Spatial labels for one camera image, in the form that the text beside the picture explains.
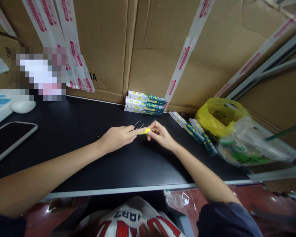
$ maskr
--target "yellow plastic bag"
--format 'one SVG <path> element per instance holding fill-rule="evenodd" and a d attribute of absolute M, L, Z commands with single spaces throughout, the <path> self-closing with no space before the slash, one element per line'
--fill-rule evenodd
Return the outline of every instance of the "yellow plastic bag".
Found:
<path fill-rule="evenodd" d="M 237 110 L 227 107 L 225 104 L 232 104 Z M 234 122 L 245 116 L 251 117 L 240 103 L 225 98 L 212 98 L 197 111 L 195 118 L 218 142 L 221 137 L 233 132 Z"/>

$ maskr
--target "stack of product boxes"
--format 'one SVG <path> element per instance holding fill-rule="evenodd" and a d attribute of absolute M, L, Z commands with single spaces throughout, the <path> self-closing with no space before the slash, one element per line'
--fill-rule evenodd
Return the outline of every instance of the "stack of product boxes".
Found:
<path fill-rule="evenodd" d="M 210 156 L 217 155 L 216 148 L 196 119 L 190 118 L 190 125 L 177 112 L 169 111 L 169 114 L 198 144 L 204 145 Z"/>
<path fill-rule="evenodd" d="M 128 91 L 125 99 L 125 111 L 161 116 L 166 100 L 153 95 Z"/>

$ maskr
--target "clear plastic bag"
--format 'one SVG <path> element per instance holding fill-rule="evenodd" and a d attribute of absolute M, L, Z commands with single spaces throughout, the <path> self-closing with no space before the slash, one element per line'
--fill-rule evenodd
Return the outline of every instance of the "clear plastic bag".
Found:
<path fill-rule="evenodd" d="M 279 139 L 266 141 L 268 136 L 254 128 L 250 117 L 234 123 L 232 134 L 220 139 L 217 150 L 220 156 L 235 166 L 252 166 L 274 161 L 291 162 L 294 158 Z"/>

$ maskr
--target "white mouse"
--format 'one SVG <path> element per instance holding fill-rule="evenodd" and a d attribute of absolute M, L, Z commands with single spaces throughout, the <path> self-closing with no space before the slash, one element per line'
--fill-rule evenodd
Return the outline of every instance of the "white mouse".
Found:
<path fill-rule="evenodd" d="M 19 114 L 30 112 L 36 106 L 35 101 L 14 101 L 11 103 L 11 109 Z"/>

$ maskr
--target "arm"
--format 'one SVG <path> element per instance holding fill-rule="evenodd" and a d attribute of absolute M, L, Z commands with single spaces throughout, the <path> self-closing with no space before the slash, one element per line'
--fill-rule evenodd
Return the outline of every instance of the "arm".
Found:
<path fill-rule="evenodd" d="M 18 217 L 74 173 L 131 143 L 146 128 L 110 128 L 98 141 L 0 179 L 0 214 Z"/>
<path fill-rule="evenodd" d="M 208 202 L 236 202 L 241 204 L 224 181 L 184 147 L 175 142 L 165 127 L 154 121 L 148 128 L 151 129 L 151 132 L 147 134 L 148 141 L 151 138 L 155 139 L 161 146 L 177 156 Z"/>

